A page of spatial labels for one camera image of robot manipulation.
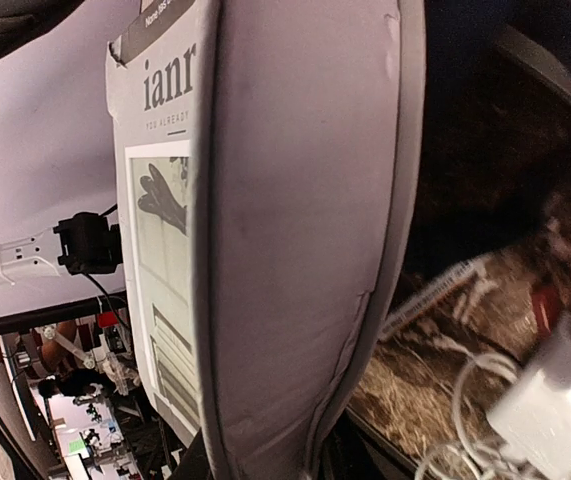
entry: red object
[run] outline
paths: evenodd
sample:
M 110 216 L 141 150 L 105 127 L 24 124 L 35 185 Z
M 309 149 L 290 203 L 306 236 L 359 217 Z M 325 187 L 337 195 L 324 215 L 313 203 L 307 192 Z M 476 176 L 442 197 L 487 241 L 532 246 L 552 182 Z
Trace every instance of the red object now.
M 101 313 L 97 316 L 98 326 L 101 328 L 113 327 L 118 323 L 116 315 L 112 312 Z
M 538 338 L 544 340 L 552 334 L 563 310 L 563 302 L 554 285 L 538 287 L 532 290 L 530 296 L 538 325 Z

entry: black rod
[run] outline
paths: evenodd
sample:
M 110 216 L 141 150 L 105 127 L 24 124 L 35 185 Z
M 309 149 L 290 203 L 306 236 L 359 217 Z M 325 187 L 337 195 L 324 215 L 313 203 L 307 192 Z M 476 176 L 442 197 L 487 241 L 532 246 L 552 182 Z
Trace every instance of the black rod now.
M 117 292 L 109 295 L 114 308 L 127 306 L 127 293 Z M 64 303 L 53 307 L 40 308 L 29 312 L 15 313 L 0 317 L 0 335 L 7 333 L 23 333 L 35 327 L 42 327 L 51 323 L 60 323 L 67 320 L 109 312 L 110 308 L 104 296 L 98 295 L 84 300 Z

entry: white charger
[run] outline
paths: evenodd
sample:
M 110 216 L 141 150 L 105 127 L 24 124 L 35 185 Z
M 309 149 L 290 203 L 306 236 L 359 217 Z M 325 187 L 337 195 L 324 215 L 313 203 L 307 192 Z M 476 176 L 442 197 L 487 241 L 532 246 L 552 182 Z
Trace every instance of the white charger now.
M 511 449 L 545 477 L 571 478 L 570 313 L 563 313 L 553 335 L 487 420 Z

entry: person's arm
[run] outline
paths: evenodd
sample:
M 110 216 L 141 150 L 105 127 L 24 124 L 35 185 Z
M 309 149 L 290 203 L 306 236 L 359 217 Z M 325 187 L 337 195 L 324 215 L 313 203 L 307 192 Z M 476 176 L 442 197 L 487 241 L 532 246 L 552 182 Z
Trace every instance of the person's arm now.
M 63 335 L 70 342 L 76 338 L 76 320 L 59 323 L 56 331 Z M 45 368 L 50 372 L 55 372 L 58 364 L 63 361 L 69 352 L 61 347 L 58 342 L 50 340 L 41 347 L 41 357 Z

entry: coiled white cord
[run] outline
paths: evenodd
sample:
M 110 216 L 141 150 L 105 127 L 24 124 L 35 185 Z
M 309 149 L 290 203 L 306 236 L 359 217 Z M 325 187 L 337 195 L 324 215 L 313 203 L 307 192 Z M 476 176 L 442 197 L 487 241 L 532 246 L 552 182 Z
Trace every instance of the coiled white cord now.
M 475 368 L 495 373 L 509 383 L 516 382 L 520 373 L 516 363 L 498 353 L 483 353 L 469 359 L 458 374 L 452 395 L 452 421 L 458 441 L 443 443 L 428 450 L 416 469 L 414 480 L 423 480 L 428 471 L 439 480 L 461 480 L 447 475 L 435 464 L 434 460 L 446 452 L 458 456 L 475 480 L 491 480 L 496 476 L 512 480 L 543 480 L 529 463 L 506 459 L 501 450 L 507 445 L 500 437 L 470 440 L 463 425 L 461 409 L 465 382 Z

